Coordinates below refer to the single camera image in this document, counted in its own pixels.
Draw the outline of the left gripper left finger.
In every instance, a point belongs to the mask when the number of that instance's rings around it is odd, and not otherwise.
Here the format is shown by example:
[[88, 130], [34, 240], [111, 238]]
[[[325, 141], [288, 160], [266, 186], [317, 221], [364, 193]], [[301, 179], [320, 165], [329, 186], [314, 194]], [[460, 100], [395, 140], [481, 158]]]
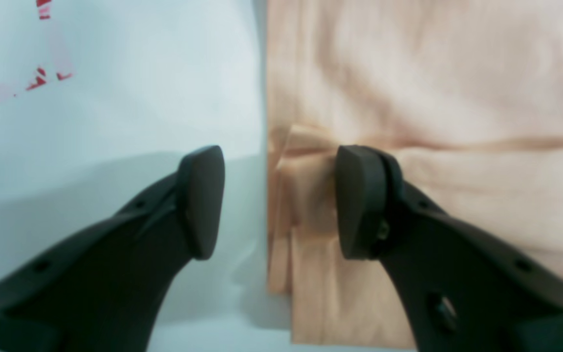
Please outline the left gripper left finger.
[[0, 280], [0, 352], [145, 352], [176, 275], [216, 247], [221, 147]]

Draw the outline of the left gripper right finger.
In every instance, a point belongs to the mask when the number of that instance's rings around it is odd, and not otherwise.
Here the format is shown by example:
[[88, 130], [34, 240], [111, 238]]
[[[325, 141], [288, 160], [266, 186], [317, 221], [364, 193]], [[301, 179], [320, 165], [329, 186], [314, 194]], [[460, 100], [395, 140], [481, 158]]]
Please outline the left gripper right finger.
[[381, 263], [420, 352], [563, 352], [563, 279], [453, 218], [397, 160], [343, 145], [335, 157], [344, 258]]

